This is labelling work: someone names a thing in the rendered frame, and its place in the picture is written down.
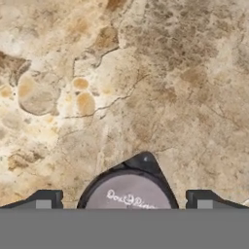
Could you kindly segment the black yogurt container grey lid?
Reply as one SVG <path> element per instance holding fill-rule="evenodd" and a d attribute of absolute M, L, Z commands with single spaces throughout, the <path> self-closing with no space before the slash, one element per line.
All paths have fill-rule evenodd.
<path fill-rule="evenodd" d="M 83 191 L 80 209 L 178 209 L 159 163 L 139 153 L 96 176 Z"/>

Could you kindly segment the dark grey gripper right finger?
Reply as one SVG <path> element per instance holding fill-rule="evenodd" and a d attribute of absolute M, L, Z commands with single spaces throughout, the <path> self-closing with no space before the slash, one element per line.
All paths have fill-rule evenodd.
<path fill-rule="evenodd" d="M 187 209 L 247 209 L 247 206 L 226 200 L 211 190 L 187 190 Z"/>

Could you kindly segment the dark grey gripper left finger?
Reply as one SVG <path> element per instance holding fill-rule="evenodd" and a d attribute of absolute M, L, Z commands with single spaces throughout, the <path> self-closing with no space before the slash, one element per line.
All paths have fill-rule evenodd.
<path fill-rule="evenodd" d="M 26 199 L 6 204 L 2 208 L 62 209 L 62 190 L 38 190 Z"/>

